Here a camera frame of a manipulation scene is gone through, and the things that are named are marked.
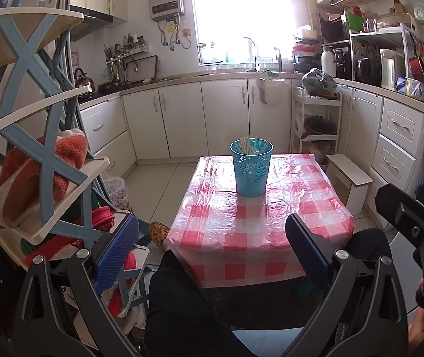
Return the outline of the person right hand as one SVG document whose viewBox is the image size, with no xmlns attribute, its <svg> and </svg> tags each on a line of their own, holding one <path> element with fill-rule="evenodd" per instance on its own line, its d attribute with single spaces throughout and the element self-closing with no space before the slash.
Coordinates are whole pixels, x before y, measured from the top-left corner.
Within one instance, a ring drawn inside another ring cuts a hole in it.
<svg viewBox="0 0 424 357">
<path fill-rule="evenodd" d="M 413 322 L 408 328 L 409 355 L 424 341 L 424 309 L 418 306 Z"/>
</svg>

